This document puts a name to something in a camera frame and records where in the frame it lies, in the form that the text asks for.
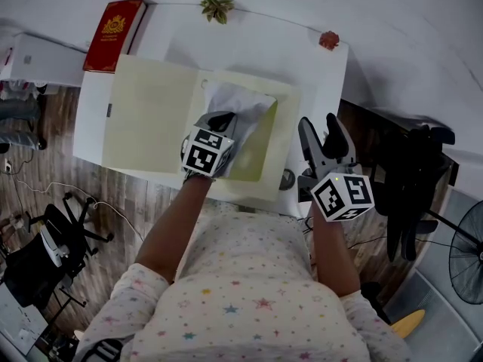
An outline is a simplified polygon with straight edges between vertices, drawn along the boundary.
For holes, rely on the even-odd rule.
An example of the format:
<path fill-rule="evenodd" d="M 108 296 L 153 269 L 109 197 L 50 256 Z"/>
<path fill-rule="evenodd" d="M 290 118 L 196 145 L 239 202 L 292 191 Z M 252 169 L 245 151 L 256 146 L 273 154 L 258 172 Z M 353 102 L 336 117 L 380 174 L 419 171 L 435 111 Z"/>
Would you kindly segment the white device on chair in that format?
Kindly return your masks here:
<path fill-rule="evenodd" d="M 41 226 L 40 235 L 51 261 L 56 267 L 60 268 L 63 264 L 62 258 L 69 257 L 69 248 L 65 244 L 62 244 L 58 247 L 46 225 Z"/>

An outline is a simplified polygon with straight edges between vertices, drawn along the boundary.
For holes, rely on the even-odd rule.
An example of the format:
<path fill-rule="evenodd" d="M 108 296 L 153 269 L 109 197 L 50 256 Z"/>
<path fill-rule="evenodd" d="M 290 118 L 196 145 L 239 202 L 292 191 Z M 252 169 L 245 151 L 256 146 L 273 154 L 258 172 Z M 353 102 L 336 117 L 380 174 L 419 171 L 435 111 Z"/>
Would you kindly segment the black high-back office chair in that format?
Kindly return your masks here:
<path fill-rule="evenodd" d="M 377 148 L 370 182 L 376 211 L 387 218 L 386 252 L 393 261 L 398 250 L 407 261 L 417 258 L 416 238 L 438 226 L 425 220 L 438 181 L 451 166 L 442 146 L 455 144 L 446 127 L 424 125 L 407 132 L 392 130 Z"/>

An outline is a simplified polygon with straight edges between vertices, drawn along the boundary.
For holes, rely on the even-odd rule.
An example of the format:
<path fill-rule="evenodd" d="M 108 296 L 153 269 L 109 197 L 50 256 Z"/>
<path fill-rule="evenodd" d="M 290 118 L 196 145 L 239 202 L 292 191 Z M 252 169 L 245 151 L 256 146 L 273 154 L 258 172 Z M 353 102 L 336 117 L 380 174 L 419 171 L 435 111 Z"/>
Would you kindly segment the white cabinet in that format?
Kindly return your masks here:
<path fill-rule="evenodd" d="M 79 87 L 85 53 L 26 33 L 0 46 L 0 81 Z"/>

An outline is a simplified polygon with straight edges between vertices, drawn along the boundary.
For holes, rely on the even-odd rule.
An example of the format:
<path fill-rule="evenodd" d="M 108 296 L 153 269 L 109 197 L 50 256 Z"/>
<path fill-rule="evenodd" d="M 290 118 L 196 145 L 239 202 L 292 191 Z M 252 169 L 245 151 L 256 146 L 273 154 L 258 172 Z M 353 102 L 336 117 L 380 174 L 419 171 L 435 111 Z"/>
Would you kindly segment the black swivel chair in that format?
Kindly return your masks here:
<path fill-rule="evenodd" d="M 51 261 L 39 232 L 21 249 L 6 258 L 7 268 L 3 281 L 18 304 L 22 307 L 35 306 L 42 310 L 47 307 L 57 285 L 66 282 L 71 285 L 73 279 L 86 266 L 85 260 L 97 254 L 96 247 L 90 247 L 88 239 L 108 243 L 114 238 L 110 233 L 99 236 L 85 228 L 85 219 L 95 200 L 87 198 L 79 217 L 72 213 L 68 200 L 72 194 L 63 197 L 66 213 L 49 204 L 41 216 L 30 217 L 28 225 L 40 223 L 46 225 L 57 246 L 65 244 L 69 248 L 69 257 L 62 258 L 62 266 L 56 267 Z"/>

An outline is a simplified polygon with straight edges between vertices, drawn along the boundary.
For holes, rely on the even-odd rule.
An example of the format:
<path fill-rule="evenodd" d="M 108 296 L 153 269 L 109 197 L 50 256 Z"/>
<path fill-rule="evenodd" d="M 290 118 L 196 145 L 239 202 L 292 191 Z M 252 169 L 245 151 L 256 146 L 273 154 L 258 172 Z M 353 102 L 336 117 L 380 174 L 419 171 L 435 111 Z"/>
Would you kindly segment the person's right forearm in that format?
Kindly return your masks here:
<path fill-rule="evenodd" d="M 359 275 L 346 246 L 341 223 L 327 222 L 315 202 L 312 202 L 311 211 L 318 281 L 339 297 L 359 291 Z"/>

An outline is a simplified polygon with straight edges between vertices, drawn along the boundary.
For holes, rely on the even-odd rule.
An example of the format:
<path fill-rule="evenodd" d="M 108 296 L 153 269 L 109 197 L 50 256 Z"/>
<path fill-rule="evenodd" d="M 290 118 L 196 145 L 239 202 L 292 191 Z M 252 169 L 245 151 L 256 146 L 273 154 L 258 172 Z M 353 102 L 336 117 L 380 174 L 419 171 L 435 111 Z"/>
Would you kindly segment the small green plant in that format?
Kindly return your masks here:
<path fill-rule="evenodd" d="M 222 25 L 227 24 L 228 13 L 235 9 L 233 0 L 201 0 L 199 5 L 209 23 L 214 20 Z"/>

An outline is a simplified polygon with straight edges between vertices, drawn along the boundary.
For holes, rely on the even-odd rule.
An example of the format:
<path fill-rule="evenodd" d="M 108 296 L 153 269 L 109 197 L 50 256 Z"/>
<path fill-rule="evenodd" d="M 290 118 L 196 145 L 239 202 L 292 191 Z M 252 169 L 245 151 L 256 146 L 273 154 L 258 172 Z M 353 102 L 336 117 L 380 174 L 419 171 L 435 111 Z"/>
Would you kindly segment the white cloth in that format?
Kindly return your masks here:
<path fill-rule="evenodd" d="M 230 139 L 234 146 L 225 165 L 215 177 L 228 177 L 232 160 L 242 149 L 248 137 L 255 131 L 260 119 L 267 113 L 277 99 L 250 90 L 237 84 L 223 81 L 208 81 L 204 84 L 206 112 L 233 112 L 237 119 Z"/>

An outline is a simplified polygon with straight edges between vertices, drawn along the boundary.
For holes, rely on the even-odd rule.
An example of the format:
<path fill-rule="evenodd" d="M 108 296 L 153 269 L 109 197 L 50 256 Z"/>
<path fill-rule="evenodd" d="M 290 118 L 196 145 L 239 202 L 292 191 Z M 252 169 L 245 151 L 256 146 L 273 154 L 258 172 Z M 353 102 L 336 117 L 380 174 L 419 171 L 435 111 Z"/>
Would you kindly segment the cream folder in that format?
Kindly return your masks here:
<path fill-rule="evenodd" d="M 230 71 L 193 69 L 169 62 L 122 55 L 109 99 L 102 164 L 152 174 L 176 187 L 182 179 L 180 146 L 206 111 L 208 82 L 231 83 L 275 99 L 241 145 L 228 178 L 212 188 L 215 198 L 274 201 L 286 166 L 300 108 L 298 88 Z"/>

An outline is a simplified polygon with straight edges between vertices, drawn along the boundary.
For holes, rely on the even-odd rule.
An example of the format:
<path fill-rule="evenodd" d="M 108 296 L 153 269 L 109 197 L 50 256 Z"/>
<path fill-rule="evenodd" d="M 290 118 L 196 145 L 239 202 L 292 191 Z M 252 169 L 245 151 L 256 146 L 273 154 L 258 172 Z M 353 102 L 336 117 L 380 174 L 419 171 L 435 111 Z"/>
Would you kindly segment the round black desk grommet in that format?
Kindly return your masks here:
<path fill-rule="evenodd" d="M 285 168 L 281 177 L 279 190 L 280 191 L 287 191 L 294 187 L 296 181 L 296 177 L 294 172 L 288 168 Z"/>

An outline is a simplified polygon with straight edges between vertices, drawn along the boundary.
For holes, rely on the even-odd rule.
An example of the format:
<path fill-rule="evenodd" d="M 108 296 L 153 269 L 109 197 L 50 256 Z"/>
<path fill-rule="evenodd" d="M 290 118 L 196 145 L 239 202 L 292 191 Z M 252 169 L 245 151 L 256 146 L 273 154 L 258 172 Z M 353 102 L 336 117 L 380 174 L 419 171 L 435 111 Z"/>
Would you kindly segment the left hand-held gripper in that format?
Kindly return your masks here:
<path fill-rule="evenodd" d="M 187 174 L 209 178 L 220 175 L 235 146 L 234 112 L 209 112 L 193 125 L 181 148 L 182 168 Z"/>

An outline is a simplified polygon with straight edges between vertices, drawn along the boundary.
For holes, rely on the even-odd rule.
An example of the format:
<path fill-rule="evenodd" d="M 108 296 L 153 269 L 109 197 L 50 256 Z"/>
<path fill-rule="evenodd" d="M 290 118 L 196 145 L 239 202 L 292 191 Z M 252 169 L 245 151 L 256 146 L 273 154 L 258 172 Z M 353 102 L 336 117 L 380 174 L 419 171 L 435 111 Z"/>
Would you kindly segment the small red flower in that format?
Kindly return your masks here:
<path fill-rule="evenodd" d="M 339 46 L 339 43 L 339 35 L 332 31 L 323 32 L 318 40 L 318 44 L 328 51 L 333 51 Z"/>

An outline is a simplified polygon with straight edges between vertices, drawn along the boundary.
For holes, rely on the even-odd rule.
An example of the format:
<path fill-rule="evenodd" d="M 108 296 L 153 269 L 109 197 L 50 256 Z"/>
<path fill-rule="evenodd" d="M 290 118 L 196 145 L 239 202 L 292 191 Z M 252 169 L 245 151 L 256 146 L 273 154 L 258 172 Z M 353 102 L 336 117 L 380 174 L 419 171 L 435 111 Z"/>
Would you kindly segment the person's left forearm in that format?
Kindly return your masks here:
<path fill-rule="evenodd" d="M 146 236 L 135 262 L 172 282 L 192 236 L 212 180 L 192 176 Z"/>

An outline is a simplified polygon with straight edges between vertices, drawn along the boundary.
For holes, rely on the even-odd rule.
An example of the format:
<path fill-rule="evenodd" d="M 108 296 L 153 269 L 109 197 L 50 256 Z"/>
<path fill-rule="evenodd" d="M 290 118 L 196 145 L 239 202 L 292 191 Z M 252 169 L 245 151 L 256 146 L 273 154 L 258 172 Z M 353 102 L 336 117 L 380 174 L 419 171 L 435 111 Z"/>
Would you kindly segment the black standing fan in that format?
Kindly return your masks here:
<path fill-rule="evenodd" d="M 483 201 L 472 206 L 458 225 L 431 210 L 427 210 L 427 213 L 454 230 L 448 257 L 454 292 L 470 305 L 482 305 Z"/>

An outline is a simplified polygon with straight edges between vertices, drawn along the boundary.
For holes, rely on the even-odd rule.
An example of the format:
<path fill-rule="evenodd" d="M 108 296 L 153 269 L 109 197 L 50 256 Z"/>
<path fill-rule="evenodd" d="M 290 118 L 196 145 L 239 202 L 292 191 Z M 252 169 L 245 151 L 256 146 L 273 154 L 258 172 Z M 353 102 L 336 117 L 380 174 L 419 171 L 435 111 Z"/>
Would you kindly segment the red hardcover book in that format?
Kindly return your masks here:
<path fill-rule="evenodd" d="M 94 33 L 83 70 L 113 74 L 119 57 L 128 54 L 146 9 L 144 0 L 110 2 Z"/>

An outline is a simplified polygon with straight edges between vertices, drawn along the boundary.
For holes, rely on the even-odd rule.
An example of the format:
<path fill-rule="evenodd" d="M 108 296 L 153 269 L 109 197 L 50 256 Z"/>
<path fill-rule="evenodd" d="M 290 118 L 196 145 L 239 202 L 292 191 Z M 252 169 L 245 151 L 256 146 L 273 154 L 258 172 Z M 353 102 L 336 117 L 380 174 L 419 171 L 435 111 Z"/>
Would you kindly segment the star print pyjamas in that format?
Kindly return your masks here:
<path fill-rule="evenodd" d="M 411 362 L 360 292 L 317 282 L 301 224 L 254 213 L 197 223 L 176 280 L 135 263 L 80 341 L 113 339 L 120 362 Z"/>

